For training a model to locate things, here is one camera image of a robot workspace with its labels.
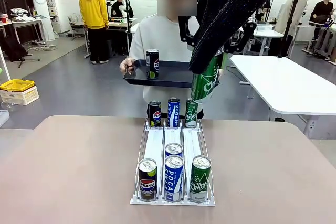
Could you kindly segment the person's right hand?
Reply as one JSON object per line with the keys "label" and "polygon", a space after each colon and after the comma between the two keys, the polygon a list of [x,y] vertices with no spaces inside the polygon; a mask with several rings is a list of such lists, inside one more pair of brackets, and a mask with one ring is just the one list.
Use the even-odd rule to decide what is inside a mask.
{"label": "person's right hand", "polygon": [[135,59],[131,57],[127,57],[125,60],[123,60],[119,65],[121,73],[123,75],[125,75],[126,73],[132,74],[134,71],[134,62]]}

